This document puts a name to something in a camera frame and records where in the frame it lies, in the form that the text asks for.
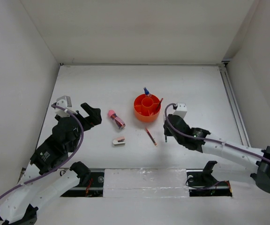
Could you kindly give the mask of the red and white pen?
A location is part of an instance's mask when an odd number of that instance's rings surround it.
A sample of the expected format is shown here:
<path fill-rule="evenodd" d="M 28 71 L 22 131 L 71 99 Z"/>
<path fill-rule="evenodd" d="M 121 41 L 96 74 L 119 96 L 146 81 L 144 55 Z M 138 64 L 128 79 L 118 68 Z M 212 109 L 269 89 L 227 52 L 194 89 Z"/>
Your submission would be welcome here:
<path fill-rule="evenodd" d="M 160 109 L 162 101 L 163 101 L 163 98 L 160 99 L 160 101 L 159 101 L 159 103 L 158 103 L 158 105 L 157 105 L 157 107 L 156 107 L 156 109 L 155 109 L 155 112 L 156 112 L 156 113 L 157 113 L 158 110 Z"/>

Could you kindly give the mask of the orange red pen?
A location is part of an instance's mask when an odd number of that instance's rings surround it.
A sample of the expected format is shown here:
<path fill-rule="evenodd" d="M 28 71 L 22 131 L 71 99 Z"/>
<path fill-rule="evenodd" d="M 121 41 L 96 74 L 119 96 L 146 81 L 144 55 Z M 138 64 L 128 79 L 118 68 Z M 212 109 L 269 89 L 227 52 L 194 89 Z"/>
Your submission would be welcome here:
<path fill-rule="evenodd" d="M 149 138 L 152 140 L 153 144 L 155 146 L 157 146 L 157 143 L 156 143 L 155 139 L 153 138 L 153 136 L 151 135 L 150 131 L 147 128 L 145 128 L 145 131 L 148 134 Z"/>

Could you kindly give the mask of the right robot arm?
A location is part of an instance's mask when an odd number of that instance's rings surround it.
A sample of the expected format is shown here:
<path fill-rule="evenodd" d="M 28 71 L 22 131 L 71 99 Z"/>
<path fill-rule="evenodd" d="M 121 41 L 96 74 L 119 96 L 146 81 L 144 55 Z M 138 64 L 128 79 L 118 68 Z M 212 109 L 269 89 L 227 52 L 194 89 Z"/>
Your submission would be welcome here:
<path fill-rule="evenodd" d="M 232 180 L 253 184 L 270 194 L 270 146 L 260 149 L 233 144 L 208 130 L 190 127 L 179 115 L 164 117 L 165 137 L 174 137 L 179 145 L 188 150 L 215 155 L 244 167 L 236 170 L 232 165 L 208 161 L 203 169 L 188 172 L 186 185 L 192 190 L 206 191 Z"/>

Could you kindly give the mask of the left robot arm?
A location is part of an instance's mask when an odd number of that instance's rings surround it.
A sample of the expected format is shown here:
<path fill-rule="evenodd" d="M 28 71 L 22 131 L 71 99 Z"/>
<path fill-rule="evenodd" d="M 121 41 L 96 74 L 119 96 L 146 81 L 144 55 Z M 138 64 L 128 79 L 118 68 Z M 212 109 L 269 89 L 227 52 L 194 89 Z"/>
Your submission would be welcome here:
<path fill-rule="evenodd" d="M 66 164 L 79 150 L 84 132 L 101 124 L 101 110 L 87 103 L 81 108 L 83 117 L 66 104 L 52 104 L 56 110 L 57 125 L 52 134 L 34 151 L 18 184 L 0 196 L 0 221 L 4 225 L 33 225 L 45 204 L 75 186 L 90 183 L 90 169 L 75 162 L 53 184 L 40 191 L 43 179 Z"/>

